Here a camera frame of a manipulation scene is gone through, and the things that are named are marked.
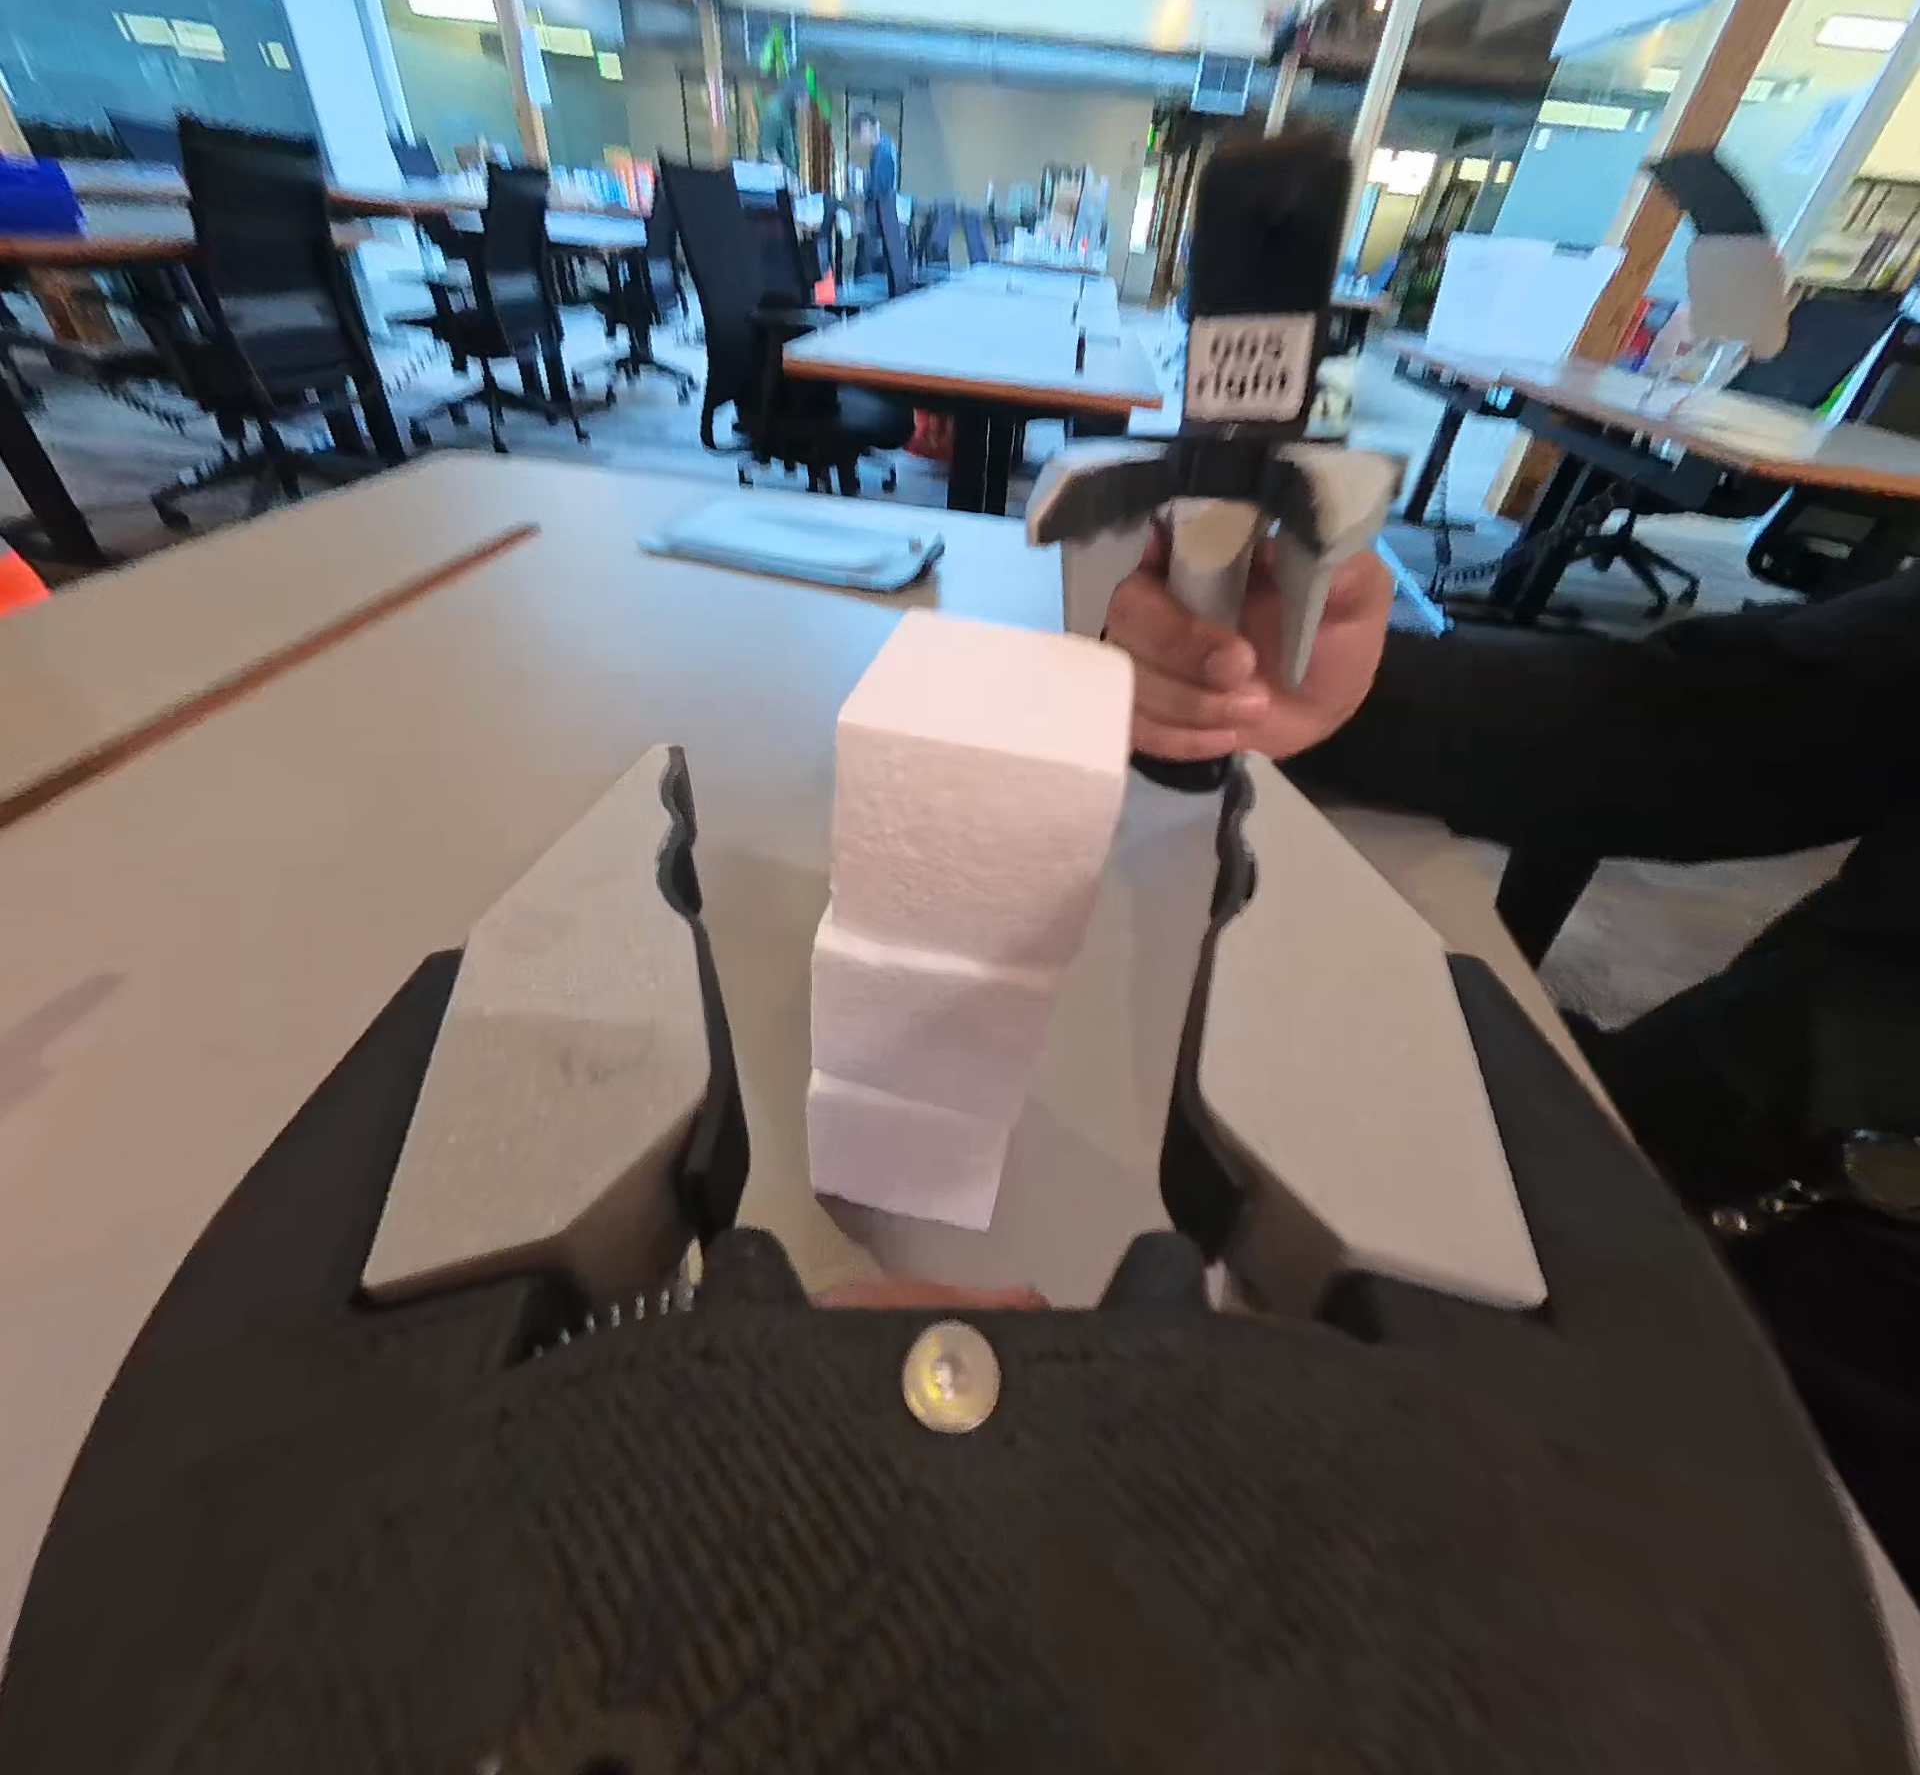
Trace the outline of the cluster of black office chairs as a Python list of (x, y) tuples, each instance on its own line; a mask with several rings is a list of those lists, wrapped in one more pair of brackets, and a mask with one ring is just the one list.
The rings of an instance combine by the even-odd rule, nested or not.
[(404, 417), (378, 361), (363, 302), (335, 245), (335, 218), (313, 141), (180, 122), (191, 223), (180, 310), (154, 327), (175, 389), (221, 431), (226, 454), (181, 491), (248, 480), (251, 512), (298, 500), (399, 467), (431, 444), (428, 426), (478, 412), (492, 449), (505, 417), (525, 413), (589, 440), (581, 378), (562, 357), (562, 263), (585, 243), (552, 242), (548, 173), (492, 165), (474, 226), (426, 217), (443, 254), (425, 310), (399, 327), (472, 376), (465, 390)]

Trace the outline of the wooden support post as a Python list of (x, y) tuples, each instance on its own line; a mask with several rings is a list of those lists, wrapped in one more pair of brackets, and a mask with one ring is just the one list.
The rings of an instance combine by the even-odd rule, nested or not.
[(1596, 285), (1558, 292), (1585, 314), (1549, 368), (1616, 357), (1682, 218), (1646, 173), (1719, 149), (1793, 0), (1573, 0), (1554, 72), (1497, 233), (1612, 252)]

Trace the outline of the blue bin stack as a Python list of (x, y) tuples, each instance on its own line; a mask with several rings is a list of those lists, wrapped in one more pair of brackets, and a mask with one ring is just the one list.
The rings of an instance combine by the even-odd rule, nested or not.
[(1, 155), (0, 188), (1, 240), (70, 240), (84, 232), (84, 205), (56, 159)]

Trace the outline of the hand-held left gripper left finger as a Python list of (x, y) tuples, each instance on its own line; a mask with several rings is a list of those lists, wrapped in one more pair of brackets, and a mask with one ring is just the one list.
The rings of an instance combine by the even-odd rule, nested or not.
[(731, 1230), (750, 1132), (685, 749), (645, 751), (470, 931), (363, 1295), (670, 1286)]

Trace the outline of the grey flat pouch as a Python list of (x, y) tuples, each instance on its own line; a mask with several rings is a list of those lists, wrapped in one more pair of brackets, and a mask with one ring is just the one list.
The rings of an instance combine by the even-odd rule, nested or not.
[(818, 499), (702, 500), (640, 540), (644, 554), (853, 594), (898, 594), (945, 559), (936, 531), (896, 534)]

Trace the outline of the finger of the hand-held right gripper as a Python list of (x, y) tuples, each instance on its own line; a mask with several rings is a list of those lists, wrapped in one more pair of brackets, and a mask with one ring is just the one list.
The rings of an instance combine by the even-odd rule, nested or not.
[(1088, 543), (1163, 520), (1186, 491), (1187, 441), (1092, 441), (1039, 470), (1021, 512), (1030, 546)]
[(1278, 541), (1311, 562), (1346, 562), (1370, 549), (1405, 491), (1401, 451), (1283, 445), (1276, 494)]

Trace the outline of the person's dark clothed body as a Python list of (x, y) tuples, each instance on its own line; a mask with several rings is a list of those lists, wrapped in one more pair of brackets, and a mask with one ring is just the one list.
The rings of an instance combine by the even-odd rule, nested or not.
[[(1850, 1132), (1915, 1136), (1915, 856), (1839, 847), (1836, 871), (1719, 971), (1590, 1038), (1624, 1119), (1701, 1216)], [(1915, 1227), (1836, 1213), (1721, 1254), (1915, 1599)]]

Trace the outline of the curved black white card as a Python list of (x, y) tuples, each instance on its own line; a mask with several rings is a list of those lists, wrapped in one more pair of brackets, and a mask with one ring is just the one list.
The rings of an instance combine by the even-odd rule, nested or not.
[(1788, 327), (1788, 280), (1745, 181), (1716, 152), (1652, 158), (1644, 173), (1691, 226), (1693, 343), (1735, 345), (1749, 361), (1778, 356)]

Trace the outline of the white hard foam cube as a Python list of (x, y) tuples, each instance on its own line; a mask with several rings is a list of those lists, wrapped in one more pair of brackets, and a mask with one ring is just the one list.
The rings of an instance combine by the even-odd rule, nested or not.
[(903, 612), (834, 731), (829, 908), (882, 947), (1063, 970), (1128, 781), (1106, 642)]
[(1060, 968), (898, 947), (823, 909), (810, 964), (811, 1067), (836, 1082), (1009, 1125), (1026, 1099)]
[(814, 1070), (806, 1088), (818, 1196), (950, 1230), (988, 1232), (1013, 1125)]

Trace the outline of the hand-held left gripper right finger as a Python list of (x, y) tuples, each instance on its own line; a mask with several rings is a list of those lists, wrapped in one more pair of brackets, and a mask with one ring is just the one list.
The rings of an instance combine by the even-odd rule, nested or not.
[(1447, 945), (1271, 765), (1223, 784), (1220, 914), (1173, 1105), (1228, 1175), (1209, 1248), (1261, 1311), (1372, 1274), (1499, 1311), (1548, 1286)]

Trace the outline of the person's right hand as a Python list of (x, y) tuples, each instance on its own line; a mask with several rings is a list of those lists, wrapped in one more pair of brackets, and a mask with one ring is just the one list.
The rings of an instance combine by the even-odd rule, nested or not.
[(1394, 599), (1377, 556), (1359, 554), (1335, 570), (1299, 685), (1283, 685), (1282, 674), (1273, 549), (1255, 553), (1233, 630), (1172, 596), (1170, 561), (1172, 534), (1155, 525), (1102, 627), (1135, 666), (1135, 752), (1178, 762), (1234, 752), (1288, 760), (1355, 716), (1377, 672)]

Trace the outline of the black office chair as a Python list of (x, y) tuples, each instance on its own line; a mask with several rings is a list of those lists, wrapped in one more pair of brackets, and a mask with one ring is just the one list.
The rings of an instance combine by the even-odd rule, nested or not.
[[(1732, 389), (1915, 440), (1915, 310), (1898, 292), (1811, 290), (1788, 312), (1783, 350), (1745, 363)], [(1918, 554), (1913, 496), (1849, 489), (1783, 493), (1745, 550), (1761, 582), (1807, 599), (1908, 569)]]

